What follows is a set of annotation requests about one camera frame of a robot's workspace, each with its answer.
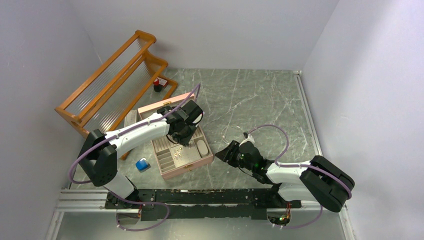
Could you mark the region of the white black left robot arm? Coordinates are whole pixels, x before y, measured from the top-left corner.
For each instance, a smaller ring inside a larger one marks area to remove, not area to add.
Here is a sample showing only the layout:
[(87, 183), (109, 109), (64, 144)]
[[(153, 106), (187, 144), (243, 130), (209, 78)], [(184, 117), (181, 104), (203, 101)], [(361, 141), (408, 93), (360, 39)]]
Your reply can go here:
[(137, 146), (162, 137), (187, 146), (204, 116), (204, 111), (192, 99), (177, 106), (165, 105), (149, 117), (130, 126), (89, 133), (76, 160), (89, 182), (104, 187), (118, 196), (126, 208), (134, 207), (139, 194), (133, 183), (118, 171), (118, 158)]

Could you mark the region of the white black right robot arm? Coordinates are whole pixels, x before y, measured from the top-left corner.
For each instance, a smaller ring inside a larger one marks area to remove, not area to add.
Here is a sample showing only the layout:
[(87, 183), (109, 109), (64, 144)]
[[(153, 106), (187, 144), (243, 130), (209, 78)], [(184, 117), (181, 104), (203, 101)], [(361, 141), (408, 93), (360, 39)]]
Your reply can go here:
[(250, 140), (233, 140), (215, 153), (224, 163), (246, 169), (261, 184), (277, 186), (270, 193), (270, 202), (282, 207), (291, 201), (313, 201), (338, 213), (351, 199), (355, 181), (321, 155), (309, 161), (278, 163), (264, 158)]

